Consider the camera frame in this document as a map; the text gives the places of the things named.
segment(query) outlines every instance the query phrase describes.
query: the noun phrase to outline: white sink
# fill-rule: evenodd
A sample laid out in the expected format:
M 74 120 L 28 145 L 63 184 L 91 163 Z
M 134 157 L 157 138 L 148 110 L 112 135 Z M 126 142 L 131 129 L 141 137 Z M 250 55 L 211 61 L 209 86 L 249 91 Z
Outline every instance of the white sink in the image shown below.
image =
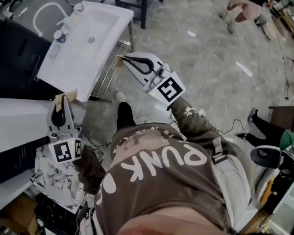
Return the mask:
M 37 77 L 63 92 L 77 88 L 77 100 L 86 102 L 133 11 L 96 2 L 82 4 L 84 10 L 74 11 L 62 27 L 66 41 L 52 42 Z M 60 48 L 51 58 L 55 45 Z

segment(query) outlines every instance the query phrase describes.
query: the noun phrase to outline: shoe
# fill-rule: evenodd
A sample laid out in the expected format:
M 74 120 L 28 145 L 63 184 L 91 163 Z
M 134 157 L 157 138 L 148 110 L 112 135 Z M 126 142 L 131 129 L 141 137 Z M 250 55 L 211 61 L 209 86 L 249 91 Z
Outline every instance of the shoe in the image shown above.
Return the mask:
M 240 139 L 246 139 L 246 133 L 238 133 L 236 136 Z
M 116 93 L 116 99 L 118 104 L 121 104 L 122 102 L 126 102 L 126 96 L 122 92 Z
M 248 115 L 247 121 L 252 123 L 253 122 L 253 117 L 256 116 L 257 113 L 258 113 L 258 110 L 256 108 L 252 108 L 249 115 Z
M 226 19 L 228 14 L 229 14 L 229 12 L 227 10 L 224 10 L 219 13 L 219 17 L 224 20 L 224 19 Z
M 228 24 L 227 29 L 228 29 L 228 31 L 229 31 L 231 34 L 234 33 L 235 24 L 236 24 L 236 22 L 235 22 L 234 20 L 230 20 L 230 21 L 229 21 L 229 24 Z

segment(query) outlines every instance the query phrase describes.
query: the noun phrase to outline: floor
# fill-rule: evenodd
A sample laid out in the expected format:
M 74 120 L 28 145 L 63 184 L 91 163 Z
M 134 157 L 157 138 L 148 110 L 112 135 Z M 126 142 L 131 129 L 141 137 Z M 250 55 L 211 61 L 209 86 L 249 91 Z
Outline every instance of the floor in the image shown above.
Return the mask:
M 60 3 L 69 13 L 70 7 L 63 0 L 24 0 L 15 8 L 15 14 L 25 7 L 28 10 L 16 20 L 33 30 L 33 15 L 50 1 Z M 262 137 L 246 118 L 252 107 L 259 109 L 261 117 L 269 119 L 269 106 L 294 105 L 292 88 L 288 92 L 285 90 L 286 78 L 294 79 L 294 67 L 291 70 L 292 62 L 286 59 L 294 58 L 294 41 L 286 29 L 285 40 L 270 41 L 253 21 L 238 24 L 235 33 L 229 34 L 227 22 L 218 17 L 228 1 L 164 0 L 160 3 L 155 0 L 147 11 L 146 30 L 141 29 L 139 23 L 134 24 L 136 50 L 154 53 L 168 63 L 187 88 L 183 96 L 196 109 L 202 108 L 208 118 L 212 117 L 211 123 L 219 130 L 230 130 L 233 120 L 240 119 L 247 132 Z M 237 9 L 229 17 L 234 18 L 239 11 Z M 270 16 L 267 9 L 263 10 L 263 15 Z M 57 10 L 51 13 L 46 9 L 41 13 L 37 25 L 45 38 L 52 40 L 54 31 L 60 27 L 55 24 L 61 19 Z M 252 78 L 236 65 L 237 61 L 252 72 Z M 125 68 L 119 68 L 105 95 L 114 103 L 89 101 L 82 105 L 87 110 L 82 125 L 85 135 L 103 144 L 111 141 L 117 129 L 118 106 L 113 97 L 116 91 L 127 96 L 137 124 L 171 123 L 166 106 L 142 92 L 142 86 L 134 76 Z M 236 122 L 233 131 L 225 136 L 249 153 L 252 146 L 235 136 L 242 131 L 240 123 Z

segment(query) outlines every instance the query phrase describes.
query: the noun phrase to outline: cardboard box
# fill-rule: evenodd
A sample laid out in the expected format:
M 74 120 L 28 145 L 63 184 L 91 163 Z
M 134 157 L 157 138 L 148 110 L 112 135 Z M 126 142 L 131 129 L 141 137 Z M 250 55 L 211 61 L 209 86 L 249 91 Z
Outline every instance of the cardboard box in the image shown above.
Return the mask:
M 0 223 L 17 234 L 35 235 L 37 203 L 25 195 L 20 195 L 0 211 Z

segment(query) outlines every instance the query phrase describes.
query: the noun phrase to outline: black trousers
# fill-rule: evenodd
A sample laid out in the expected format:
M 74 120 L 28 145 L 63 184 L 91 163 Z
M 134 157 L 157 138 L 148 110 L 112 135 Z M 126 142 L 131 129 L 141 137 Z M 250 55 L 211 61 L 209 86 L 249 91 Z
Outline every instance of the black trousers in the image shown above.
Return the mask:
M 126 102 L 121 102 L 118 108 L 118 120 L 117 120 L 117 128 L 118 130 L 129 127 L 135 126 L 136 123 L 133 119 L 132 108 Z
M 246 136 L 246 140 L 250 142 L 253 146 L 260 145 L 272 145 L 272 146 L 280 146 L 280 140 L 285 129 L 276 126 L 274 124 L 268 123 L 258 116 L 253 116 L 253 123 L 256 127 L 266 136 L 266 139 L 259 139 L 254 135 L 248 133 Z

